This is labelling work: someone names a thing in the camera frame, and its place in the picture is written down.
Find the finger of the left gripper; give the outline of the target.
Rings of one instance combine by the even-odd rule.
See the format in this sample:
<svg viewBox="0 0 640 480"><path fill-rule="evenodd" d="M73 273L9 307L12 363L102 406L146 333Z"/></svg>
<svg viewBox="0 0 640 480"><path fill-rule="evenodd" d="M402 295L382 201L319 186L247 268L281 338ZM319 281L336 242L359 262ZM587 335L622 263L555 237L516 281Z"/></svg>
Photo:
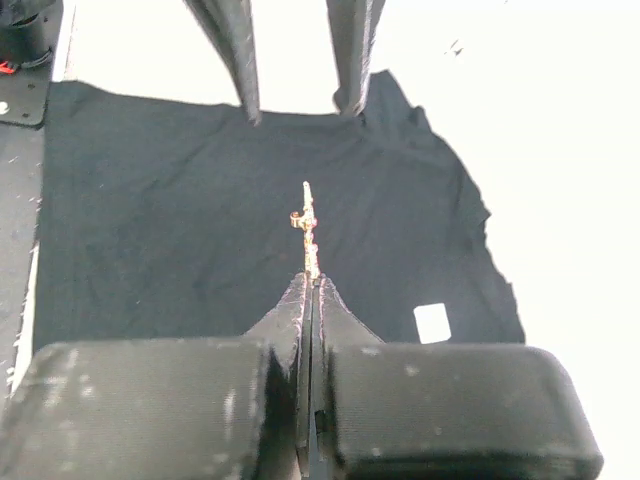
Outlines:
<svg viewBox="0 0 640 480"><path fill-rule="evenodd" d="M229 71L248 121L261 121L250 0L187 0L194 18Z"/></svg>
<svg viewBox="0 0 640 480"><path fill-rule="evenodd" d="M371 52L385 0L327 0L338 89L334 103L343 115L357 116L365 105Z"/></svg>

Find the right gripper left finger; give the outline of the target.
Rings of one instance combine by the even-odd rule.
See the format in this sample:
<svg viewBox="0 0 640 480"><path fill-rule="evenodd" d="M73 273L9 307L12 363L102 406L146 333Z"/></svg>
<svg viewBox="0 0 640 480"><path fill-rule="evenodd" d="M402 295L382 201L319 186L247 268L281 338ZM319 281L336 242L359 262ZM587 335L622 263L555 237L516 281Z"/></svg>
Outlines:
<svg viewBox="0 0 640 480"><path fill-rule="evenodd" d="M310 476L312 286L296 275L244 338L254 348L246 387L250 450L244 479Z"/></svg>

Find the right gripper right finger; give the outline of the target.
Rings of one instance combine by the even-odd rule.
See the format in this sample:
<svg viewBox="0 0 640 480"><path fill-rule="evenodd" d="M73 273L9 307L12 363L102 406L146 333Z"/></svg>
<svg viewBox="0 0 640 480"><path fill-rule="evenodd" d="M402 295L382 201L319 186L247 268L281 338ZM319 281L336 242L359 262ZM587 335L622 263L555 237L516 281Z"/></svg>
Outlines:
<svg viewBox="0 0 640 480"><path fill-rule="evenodd" d="M384 342L345 305L326 276L312 288L312 477L383 479L371 447L380 429L360 413L381 386Z"/></svg>

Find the red gold brooch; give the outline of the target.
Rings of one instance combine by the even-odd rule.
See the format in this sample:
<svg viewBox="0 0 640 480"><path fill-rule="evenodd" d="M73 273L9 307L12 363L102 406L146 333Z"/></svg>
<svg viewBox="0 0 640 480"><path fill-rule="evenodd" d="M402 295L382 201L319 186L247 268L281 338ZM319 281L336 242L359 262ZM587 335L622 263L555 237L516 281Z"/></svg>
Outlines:
<svg viewBox="0 0 640 480"><path fill-rule="evenodd" d="M314 240L314 229L317 226L317 218L314 211L314 199L309 182L304 181L302 187L303 210L302 213L291 213L290 224L294 229L300 229L303 232L304 269L310 279L315 281L321 275L318 263L318 245Z"/></svg>

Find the black t-shirt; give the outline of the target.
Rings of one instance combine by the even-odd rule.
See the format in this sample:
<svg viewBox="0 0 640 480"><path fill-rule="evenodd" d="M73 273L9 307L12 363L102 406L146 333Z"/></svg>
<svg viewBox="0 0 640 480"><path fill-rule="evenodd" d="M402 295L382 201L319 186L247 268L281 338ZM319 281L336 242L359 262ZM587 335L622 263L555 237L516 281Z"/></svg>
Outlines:
<svg viewBox="0 0 640 480"><path fill-rule="evenodd" d="M523 342L486 245L480 191L388 72L356 117L52 86L33 345L236 336L304 265L290 214L309 184L319 264L386 341L445 307L455 342Z"/></svg>

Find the white paper label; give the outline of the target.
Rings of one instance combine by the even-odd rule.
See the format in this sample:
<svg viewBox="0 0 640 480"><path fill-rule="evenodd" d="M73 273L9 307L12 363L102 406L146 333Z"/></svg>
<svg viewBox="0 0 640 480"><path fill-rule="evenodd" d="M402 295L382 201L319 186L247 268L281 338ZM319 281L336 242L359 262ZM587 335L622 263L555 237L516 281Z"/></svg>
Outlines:
<svg viewBox="0 0 640 480"><path fill-rule="evenodd" d="M419 341L422 344L446 342L451 338L449 319L444 303L420 305L414 309Z"/></svg>

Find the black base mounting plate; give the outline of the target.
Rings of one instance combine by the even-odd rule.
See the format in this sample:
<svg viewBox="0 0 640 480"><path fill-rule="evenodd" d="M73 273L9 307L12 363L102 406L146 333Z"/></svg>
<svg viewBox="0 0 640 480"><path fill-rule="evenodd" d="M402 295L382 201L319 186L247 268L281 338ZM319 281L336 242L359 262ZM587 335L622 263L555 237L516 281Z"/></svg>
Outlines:
<svg viewBox="0 0 640 480"><path fill-rule="evenodd" d="M44 157L44 120L63 18L55 1L1 30L1 53L31 57L1 74L1 400L23 379L32 358L39 244L36 239Z"/></svg>

